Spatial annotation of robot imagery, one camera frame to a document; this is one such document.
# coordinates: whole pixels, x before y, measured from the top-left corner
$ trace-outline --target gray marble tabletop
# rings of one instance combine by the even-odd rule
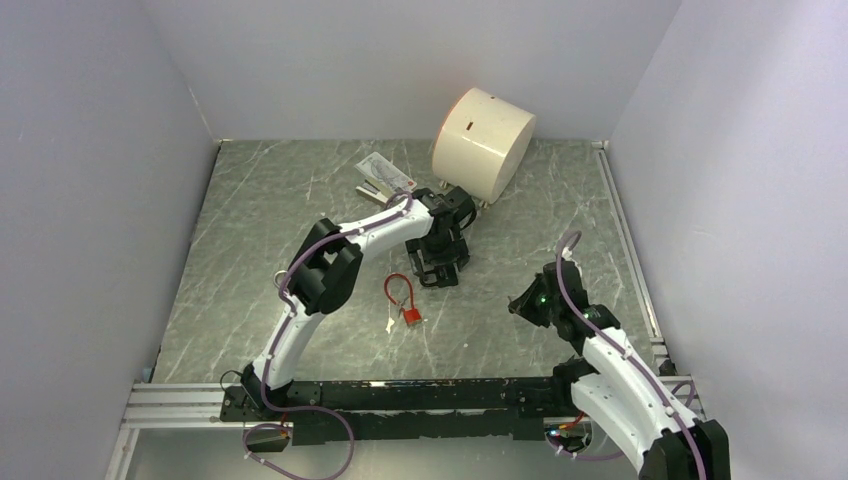
[[[309,228],[323,216],[340,223],[379,211],[354,192],[363,180],[354,164],[372,152],[439,191],[431,141],[222,145],[154,382],[217,381],[261,352],[283,310],[272,276],[288,265]],[[307,346],[297,378],[549,375],[574,350],[553,328],[537,328],[506,306],[553,260],[566,228],[583,230],[574,259],[590,300],[610,307],[649,359],[648,331],[591,153],[586,141],[532,141],[504,194],[465,231],[471,261],[459,286],[416,284],[416,306],[426,319],[417,327],[402,321],[387,327],[392,309],[383,280],[392,272],[411,274],[404,247],[363,265],[351,299]]]

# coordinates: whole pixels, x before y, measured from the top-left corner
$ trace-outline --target white wall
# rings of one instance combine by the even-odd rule
[[[680,0],[145,0],[220,138],[433,138],[472,86],[609,138]]]
[[[612,137],[664,335],[734,478],[846,478],[848,8],[685,0]]]
[[[0,478],[103,478],[215,148],[139,2],[0,2]]]

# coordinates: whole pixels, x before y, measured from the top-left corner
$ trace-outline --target cylindrical container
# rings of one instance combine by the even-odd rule
[[[478,88],[448,113],[433,148],[433,173],[494,203],[515,175],[536,116]]]

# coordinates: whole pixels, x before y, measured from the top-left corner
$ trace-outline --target table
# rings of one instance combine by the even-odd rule
[[[357,196],[353,165],[380,152],[420,186],[438,190],[433,142],[224,142],[186,262],[153,381],[217,381],[264,348],[283,311],[272,283],[322,216],[358,220],[379,207]],[[574,259],[593,303],[619,318],[651,364],[648,328],[588,141],[534,139],[502,197],[465,230],[471,261],[460,284],[416,287],[426,322],[387,328],[383,280],[411,276],[402,245],[362,266],[348,303],[319,326],[297,366],[303,380],[550,375],[574,355],[553,328],[507,312],[566,228],[583,230]]]

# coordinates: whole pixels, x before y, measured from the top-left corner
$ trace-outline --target red cable lock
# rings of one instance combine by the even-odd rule
[[[393,305],[397,305],[397,300],[392,298],[392,295],[389,293],[389,282],[393,278],[401,278],[404,282],[406,282],[406,286],[409,287],[409,309],[405,309],[403,307],[400,308],[401,313],[403,313],[403,319],[406,321],[406,325],[408,327],[413,326],[414,324],[421,321],[421,314],[418,312],[418,309],[415,308],[415,299],[412,294],[412,282],[406,278],[406,275],[402,273],[392,273],[388,277],[386,277],[386,281],[383,282],[383,292],[386,294],[386,297],[392,302]]]

